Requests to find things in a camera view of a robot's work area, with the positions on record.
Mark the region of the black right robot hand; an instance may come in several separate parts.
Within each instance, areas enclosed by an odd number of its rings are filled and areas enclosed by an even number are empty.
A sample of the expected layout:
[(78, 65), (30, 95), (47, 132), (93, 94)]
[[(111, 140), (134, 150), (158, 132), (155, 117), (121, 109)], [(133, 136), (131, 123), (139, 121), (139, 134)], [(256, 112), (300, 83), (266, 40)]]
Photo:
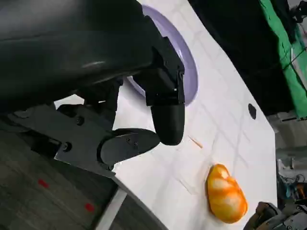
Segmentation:
[(272, 203), (259, 202), (255, 214), (244, 230), (305, 230), (307, 228), (307, 200), (285, 204), (280, 210)]

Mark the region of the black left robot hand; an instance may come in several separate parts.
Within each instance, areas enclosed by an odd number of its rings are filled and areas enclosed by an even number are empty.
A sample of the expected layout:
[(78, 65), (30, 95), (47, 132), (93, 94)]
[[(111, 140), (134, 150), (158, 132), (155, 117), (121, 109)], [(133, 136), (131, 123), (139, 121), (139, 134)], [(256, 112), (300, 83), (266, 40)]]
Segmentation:
[[(136, 0), (3, 0), (0, 127), (31, 149), (102, 176), (185, 125), (184, 65)], [(113, 129), (125, 77), (145, 91), (154, 131)]]

